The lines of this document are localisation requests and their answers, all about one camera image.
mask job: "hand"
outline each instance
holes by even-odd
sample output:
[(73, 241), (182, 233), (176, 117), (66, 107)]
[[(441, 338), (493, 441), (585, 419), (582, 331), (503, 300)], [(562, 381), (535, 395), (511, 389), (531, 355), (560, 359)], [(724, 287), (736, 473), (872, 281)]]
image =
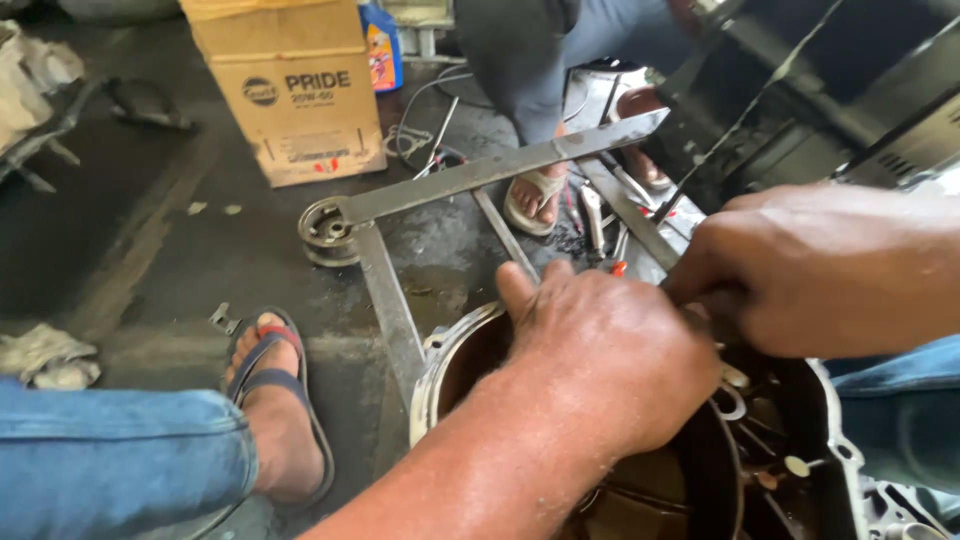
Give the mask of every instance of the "hand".
[(707, 218), (662, 287), (772, 356), (908, 351), (960, 331), (960, 204), (778, 187)]
[(515, 263), (496, 274), (516, 332), (501, 370), (542, 422), (613, 460), (665, 445), (716, 390), (713, 341), (695, 331), (657, 287), (595, 270), (575, 276), (555, 260), (534, 287)]

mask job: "concrete floor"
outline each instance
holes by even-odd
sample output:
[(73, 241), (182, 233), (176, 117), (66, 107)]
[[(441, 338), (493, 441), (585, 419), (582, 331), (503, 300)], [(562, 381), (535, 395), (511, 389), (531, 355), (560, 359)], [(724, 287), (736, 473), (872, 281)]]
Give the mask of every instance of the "concrete floor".
[[(182, 19), (133, 29), (44, 22), (31, 32), (68, 42), (100, 75), (138, 76), (171, 92), (200, 121), (194, 135), (118, 124), (95, 103), (62, 142), (79, 168), (52, 155), (30, 165), (60, 192), (0, 184), (0, 331), (48, 321), (101, 349), (103, 388), (213, 388), (227, 339), (207, 318), (222, 302), (242, 315), (277, 305), (307, 339), (311, 394), (337, 459), (337, 479), (321, 503), (281, 518), (250, 500), (209, 538), (292, 538), (349, 501), (406, 451), (406, 416), (378, 338), (361, 272), (313, 268), (301, 252), (297, 220), (312, 202), (409, 179), (396, 160), (384, 172), (271, 190), (236, 127)], [(384, 130), (437, 66), (408, 65), (402, 91), (378, 98)], [(599, 121), (609, 79), (592, 78), (573, 130)], [(448, 99), (424, 92), (412, 128), (434, 131)], [(472, 158), (516, 147), (510, 124), (491, 110), (462, 106), (444, 142)], [(491, 187), (502, 201), (506, 184)], [(189, 215), (192, 203), (206, 203)], [(237, 205), (239, 213), (224, 208)], [(556, 257), (585, 267), (587, 240), (562, 211), (546, 239), (521, 237), (538, 267)], [(493, 270), (507, 255), (472, 199), (458, 195), (380, 222), (420, 333), (448, 326), (496, 299)], [(183, 538), (196, 524), (144, 535)]]

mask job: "metal frame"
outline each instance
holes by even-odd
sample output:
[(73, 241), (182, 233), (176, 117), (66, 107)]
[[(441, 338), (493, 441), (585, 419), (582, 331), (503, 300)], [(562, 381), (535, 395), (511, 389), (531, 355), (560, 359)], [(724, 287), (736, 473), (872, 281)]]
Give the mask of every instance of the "metal frame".
[[(634, 116), (543, 144), (520, 148), (503, 156), (472, 161), (418, 180), (347, 197), (339, 203), (344, 224), (352, 226), (360, 266), (380, 323), (400, 396), (408, 412), (414, 387), (423, 375), (426, 360), (413, 315), (407, 306), (383, 235), (375, 220), (457, 193), (472, 191), (474, 199), (490, 220), (507, 252), (531, 276), (538, 279), (536, 269), (527, 260), (499, 212), (481, 188), (560, 161), (576, 160), (604, 150), (635, 144), (651, 134), (662, 119), (662, 112)], [(651, 230), (652, 225), (643, 219), (635, 207), (620, 203), (614, 206), (614, 211), (621, 216), (629, 215), (630, 210), (635, 214), (629, 218), (624, 217), (624, 221), (641, 241), (657, 235), (656, 228)]]

